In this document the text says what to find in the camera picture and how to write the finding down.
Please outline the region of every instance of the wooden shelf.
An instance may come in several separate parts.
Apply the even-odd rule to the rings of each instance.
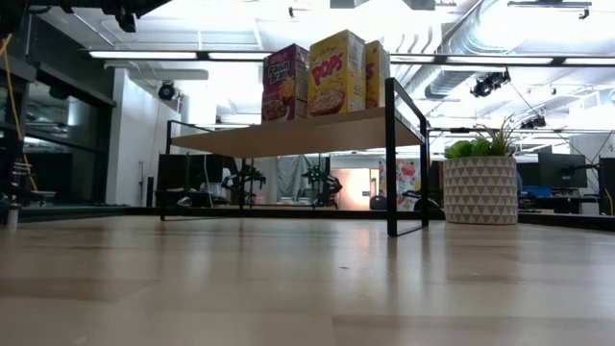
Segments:
[[[179,136],[172,138],[171,144],[244,159],[383,148],[384,114],[384,108],[375,108],[270,122],[245,129]],[[398,112],[395,120],[398,147],[423,144],[420,133]]]

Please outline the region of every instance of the cereal bowl image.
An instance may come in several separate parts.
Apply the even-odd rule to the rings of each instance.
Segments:
[[[331,89],[319,92],[309,101],[307,107],[311,115],[335,114],[344,105],[346,94],[342,90]]]

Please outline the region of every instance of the wooden floor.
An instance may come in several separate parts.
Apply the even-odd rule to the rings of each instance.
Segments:
[[[0,345],[613,345],[615,234],[117,217],[0,233]]]

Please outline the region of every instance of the desk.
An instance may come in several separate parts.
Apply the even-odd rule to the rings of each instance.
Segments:
[[[535,208],[538,210],[553,210],[554,213],[581,213],[581,203],[598,203],[600,198],[591,196],[581,197],[536,197]]]

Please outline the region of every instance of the pops cereal box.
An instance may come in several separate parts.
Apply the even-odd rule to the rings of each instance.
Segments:
[[[307,117],[308,50],[296,44],[265,58],[262,122]]]
[[[365,45],[365,108],[384,107],[384,80],[391,76],[388,53],[379,41]]]
[[[364,48],[348,30],[309,47],[309,116],[365,109]]]

